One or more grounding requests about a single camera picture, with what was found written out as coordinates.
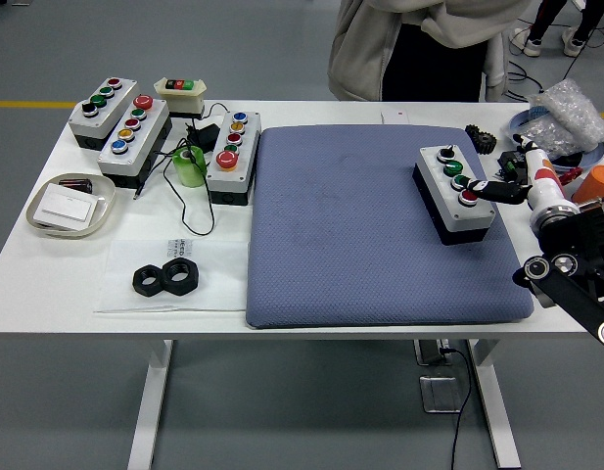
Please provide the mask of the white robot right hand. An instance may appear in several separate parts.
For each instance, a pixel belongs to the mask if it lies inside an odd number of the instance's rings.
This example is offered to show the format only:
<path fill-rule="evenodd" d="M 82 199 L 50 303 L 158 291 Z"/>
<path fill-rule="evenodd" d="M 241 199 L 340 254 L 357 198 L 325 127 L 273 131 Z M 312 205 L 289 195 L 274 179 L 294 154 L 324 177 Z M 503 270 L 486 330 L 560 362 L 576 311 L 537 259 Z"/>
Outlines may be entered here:
<path fill-rule="evenodd" d="M 467 178 L 463 187 L 490 202 L 519 205 L 528 201 L 531 209 L 537 212 L 558 204 L 573 209 L 575 206 L 566 200 L 546 152 L 521 134 L 514 134 L 513 140 L 525 151 L 529 185 Z"/>

